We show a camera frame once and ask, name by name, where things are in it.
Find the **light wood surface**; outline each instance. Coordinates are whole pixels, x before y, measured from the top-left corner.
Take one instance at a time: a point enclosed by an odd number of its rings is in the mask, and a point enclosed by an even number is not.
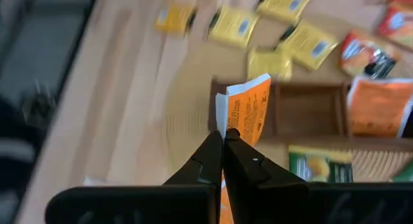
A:
[[[97,0],[18,223],[43,223],[48,200],[85,177],[159,185],[172,173],[161,133],[168,88],[186,55],[203,44],[217,7],[251,10],[257,0],[187,0],[197,3],[198,15],[186,37],[154,31],[163,1]],[[372,29],[384,7],[364,4],[312,0],[305,12]]]

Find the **yellow tea bag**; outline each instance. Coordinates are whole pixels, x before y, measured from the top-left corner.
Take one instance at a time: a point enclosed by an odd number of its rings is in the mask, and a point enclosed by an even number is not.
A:
[[[244,48],[257,21],[258,16],[252,12],[223,7],[211,22],[209,37]]]
[[[295,23],[311,0],[259,0],[257,11],[282,21]]]
[[[162,32],[185,34],[192,26],[195,16],[196,9],[193,4],[165,3],[156,19],[155,27]]]
[[[271,77],[288,81],[292,76],[291,57],[280,47],[275,50],[252,49],[248,54],[248,79],[268,73]]]
[[[292,59],[309,70],[317,70],[338,44],[333,35],[303,21],[288,29],[282,40]]]

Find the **green packet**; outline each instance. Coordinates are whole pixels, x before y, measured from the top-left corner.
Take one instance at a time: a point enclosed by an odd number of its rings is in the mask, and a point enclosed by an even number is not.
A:
[[[353,182],[352,154],[291,145],[290,172],[305,181]]]
[[[413,161],[411,161],[401,172],[394,176],[393,182],[413,182]]]

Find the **wooden table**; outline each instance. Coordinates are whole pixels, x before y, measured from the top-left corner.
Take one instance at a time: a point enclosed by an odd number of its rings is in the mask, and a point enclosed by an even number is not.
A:
[[[168,86],[187,52],[204,41],[217,7],[251,10],[257,0],[187,0],[199,12],[185,38],[154,31],[163,1],[97,0],[18,223],[42,223],[50,198],[85,177],[109,185],[158,185],[169,177],[155,134]],[[384,7],[364,4],[313,0],[305,11],[372,28]]]

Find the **black object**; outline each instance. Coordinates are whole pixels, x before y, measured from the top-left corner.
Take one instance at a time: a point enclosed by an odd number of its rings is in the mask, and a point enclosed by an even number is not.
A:
[[[235,223],[413,223],[410,183],[307,183],[235,129],[224,145],[212,132],[162,186],[64,191],[46,223],[219,223],[221,164]]]

